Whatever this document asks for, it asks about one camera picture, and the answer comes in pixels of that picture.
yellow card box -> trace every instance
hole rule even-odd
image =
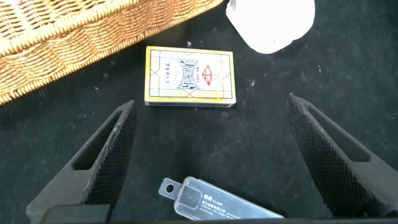
[[[232,52],[147,47],[145,105],[230,107],[235,103]]]

white cloth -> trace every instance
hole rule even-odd
[[[315,17],[314,0],[230,0],[226,15],[244,41],[271,54],[301,38]]]

red logo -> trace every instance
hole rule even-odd
[[[205,79],[208,86],[211,84],[211,79],[213,78],[213,74],[211,72],[210,66],[207,65],[205,70],[201,73],[202,77]]]

wicker basket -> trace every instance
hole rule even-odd
[[[222,0],[0,0],[0,105]]]

black carpet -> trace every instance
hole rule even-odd
[[[312,102],[398,169],[398,2],[316,1],[310,31],[271,55],[250,49],[225,4],[0,107],[0,222],[25,208],[116,107],[139,127],[112,220],[182,220],[162,179],[203,179],[289,217],[331,217],[284,116],[288,93]],[[144,106],[147,45],[234,53],[230,109]]]

